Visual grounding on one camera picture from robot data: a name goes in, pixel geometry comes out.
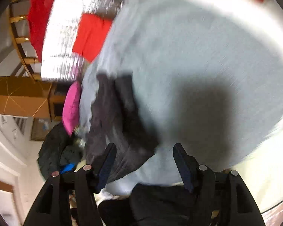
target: blue cloth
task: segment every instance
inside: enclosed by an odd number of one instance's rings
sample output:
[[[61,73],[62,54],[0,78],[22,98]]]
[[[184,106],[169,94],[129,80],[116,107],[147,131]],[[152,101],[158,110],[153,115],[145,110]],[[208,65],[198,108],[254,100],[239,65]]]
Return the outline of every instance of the blue cloth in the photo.
[[[62,170],[60,171],[60,173],[63,174],[63,173],[66,173],[66,172],[68,172],[68,171],[72,171],[72,170],[74,169],[74,167],[75,167],[75,164],[73,164],[73,163],[67,164],[66,166],[64,166],[64,167],[62,168]]]

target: metal screw head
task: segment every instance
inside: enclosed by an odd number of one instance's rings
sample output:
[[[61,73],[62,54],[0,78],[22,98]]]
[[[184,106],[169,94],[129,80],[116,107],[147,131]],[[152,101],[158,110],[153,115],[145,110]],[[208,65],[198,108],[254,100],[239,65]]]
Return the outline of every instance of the metal screw head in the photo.
[[[207,169],[207,167],[206,167],[206,165],[200,165],[198,167],[198,169],[201,170],[201,171],[205,171]]]
[[[239,172],[236,171],[236,170],[232,170],[232,171],[231,171],[231,174],[234,175],[234,176],[238,176],[238,175],[239,175]]]
[[[91,169],[91,165],[85,165],[83,166],[83,170],[88,171]]]
[[[59,171],[54,171],[52,174],[51,174],[51,176],[53,176],[53,177],[56,177],[56,176],[59,176]]]

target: blue object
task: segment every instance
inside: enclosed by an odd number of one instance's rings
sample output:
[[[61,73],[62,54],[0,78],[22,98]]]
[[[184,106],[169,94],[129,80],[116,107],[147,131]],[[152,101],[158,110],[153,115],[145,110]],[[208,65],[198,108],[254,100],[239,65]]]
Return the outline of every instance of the blue object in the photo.
[[[74,167],[75,167],[75,164],[73,164],[73,163],[67,164],[66,166],[64,166],[64,167],[62,168],[62,170],[60,171],[60,173],[63,174],[63,173],[66,173],[66,172],[68,172],[68,171],[72,171]]]
[[[104,155],[106,159],[102,164],[100,164],[100,169],[97,171],[98,184],[95,186],[96,191],[101,191],[101,189],[105,188],[108,177],[111,172],[111,168],[114,164],[116,157],[116,146],[114,143],[109,143],[107,148],[105,149]]]

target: wooden furniture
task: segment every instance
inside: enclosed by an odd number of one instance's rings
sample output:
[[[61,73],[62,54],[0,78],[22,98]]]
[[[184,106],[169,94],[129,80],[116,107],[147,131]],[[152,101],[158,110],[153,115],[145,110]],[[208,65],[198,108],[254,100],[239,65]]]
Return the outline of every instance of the wooden furniture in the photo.
[[[31,64],[38,63],[38,59],[36,57],[27,57],[21,45],[21,43],[27,43],[30,41],[29,35],[19,37],[15,26],[15,23],[27,19],[27,15],[14,15],[13,4],[19,3],[21,1],[23,0],[12,0],[7,8],[11,40],[28,76],[31,77],[34,81],[41,80],[41,75],[35,73],[31,67]]]
[[[0,114],[61,120],[70,85],[0,76]]]
[[[280,226],[283,222],[283,201],[262,213],[262,217],[266,226]]]

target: clothing pile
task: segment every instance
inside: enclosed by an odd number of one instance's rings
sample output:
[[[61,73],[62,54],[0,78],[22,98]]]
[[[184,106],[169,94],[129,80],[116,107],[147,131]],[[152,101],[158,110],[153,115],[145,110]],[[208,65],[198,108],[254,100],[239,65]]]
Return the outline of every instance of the clothing pile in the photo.
[[[98,55],[121,0],[31,0],[30,41],[45,80],[75,81]]]
[[[103,46],[82,89],[77,82],[76,97],[66,97],[64,108],[75,110],[62,122],[69,136],[83,133],[87,163],[100,159],[109,142],[117,146],[105,188],[113,195],[130,194],[139,182],[182,182],[175,143],[212,170],[229,168],[283,115],[283,55],[214,6],[199,4],[129,0],[112,24],[101,24],[109,27]],[[86,43],[75,51],[93,58],[84,33],[97,34],[81,29]]]
[[[39,151],[38,165],[47,180],[54,171],[60,171],[61,174],[73,171],[81,158],[79,147],[73,143],[63,124],[59,123],[46,135]]]

